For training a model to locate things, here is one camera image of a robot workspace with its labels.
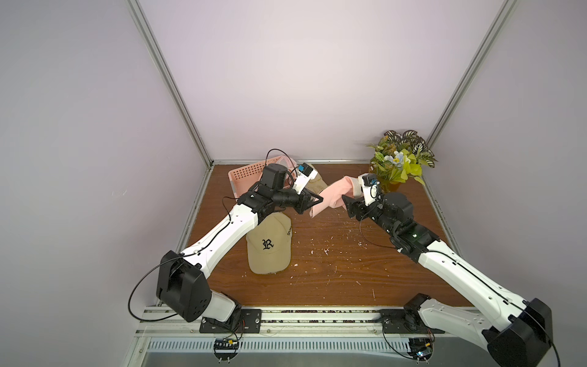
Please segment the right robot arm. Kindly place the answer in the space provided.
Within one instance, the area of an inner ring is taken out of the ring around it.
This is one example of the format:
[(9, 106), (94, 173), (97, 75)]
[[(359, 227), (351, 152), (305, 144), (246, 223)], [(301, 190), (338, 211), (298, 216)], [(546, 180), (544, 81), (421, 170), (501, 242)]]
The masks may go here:
[(430, 329), (442, 330), (489, 353), (500, 366), (537, 366), (553, 349), (552, 310), (509, 291), (457, 255), (434, 232), (414, 220), (401, 193), (381, 198), (343, 197), (350, 217), (372, 220), (401, 254), (428, 269), (466, 298), (475, 311), (417, 295), (406, 309)]

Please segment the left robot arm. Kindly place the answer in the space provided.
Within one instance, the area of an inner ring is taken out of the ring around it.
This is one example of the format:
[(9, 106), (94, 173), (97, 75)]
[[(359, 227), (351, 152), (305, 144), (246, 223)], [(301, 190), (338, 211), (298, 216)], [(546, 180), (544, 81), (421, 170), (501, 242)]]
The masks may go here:
[(181, 253), (169, 251), (158, 268), (156, 297), (187, 322), (200, 317), (234, 329), (241, 306), (229, 296), (213, 291), (207, 278), (229, 250), (277, 209), (292, 207), (303, 214), (322, 203), (320, 195), (306, 188), (317, 176), (304, 163), (292, 174), (284, 165), (264, 166), (261, 178), (236, 200), (228, 215), (203, 238)]

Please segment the beige baseball cap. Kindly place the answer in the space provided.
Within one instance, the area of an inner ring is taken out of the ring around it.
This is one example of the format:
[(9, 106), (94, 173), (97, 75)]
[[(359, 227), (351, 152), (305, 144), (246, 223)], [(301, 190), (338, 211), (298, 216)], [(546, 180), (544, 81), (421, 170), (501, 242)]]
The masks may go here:
[(290, 265), (292, 224), (283, 213), (273, 213), (246, 234), (249, 268), (257, 275), (282, 272)]

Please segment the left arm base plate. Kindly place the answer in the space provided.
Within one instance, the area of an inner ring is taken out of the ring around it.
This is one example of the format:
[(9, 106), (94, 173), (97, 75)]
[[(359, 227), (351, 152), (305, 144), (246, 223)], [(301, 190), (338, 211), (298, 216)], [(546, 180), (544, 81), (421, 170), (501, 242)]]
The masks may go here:
[(261, 309), (242, 309), (237, 307), (227, 321), (203, 317), (200, 333), (260, 333)]

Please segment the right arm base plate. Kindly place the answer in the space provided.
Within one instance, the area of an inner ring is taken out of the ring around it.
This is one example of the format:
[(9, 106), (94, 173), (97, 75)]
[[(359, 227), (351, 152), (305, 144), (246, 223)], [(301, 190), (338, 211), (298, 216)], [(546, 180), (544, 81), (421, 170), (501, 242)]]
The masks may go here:
[(378, 311), (380, 318), (378, 322), (382, 324), (385, 333), (411, 333), (411, 334), (444, 334), (443, 330), (430, 328), (423, 323), (423, 320), (417, 313), (403, 309), (382, 309)]

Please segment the pink baseball cap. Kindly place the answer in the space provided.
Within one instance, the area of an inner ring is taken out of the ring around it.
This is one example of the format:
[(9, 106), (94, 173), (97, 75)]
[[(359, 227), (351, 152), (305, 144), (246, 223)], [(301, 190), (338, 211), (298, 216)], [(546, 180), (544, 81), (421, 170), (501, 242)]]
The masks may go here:
[(345, 207), (343, 196), (357, 199), (363, 196), (357, 177), (345, 176), (319, 193), (323, 201), (310, 209), (310, 217), (316, 217), (327, 208)]

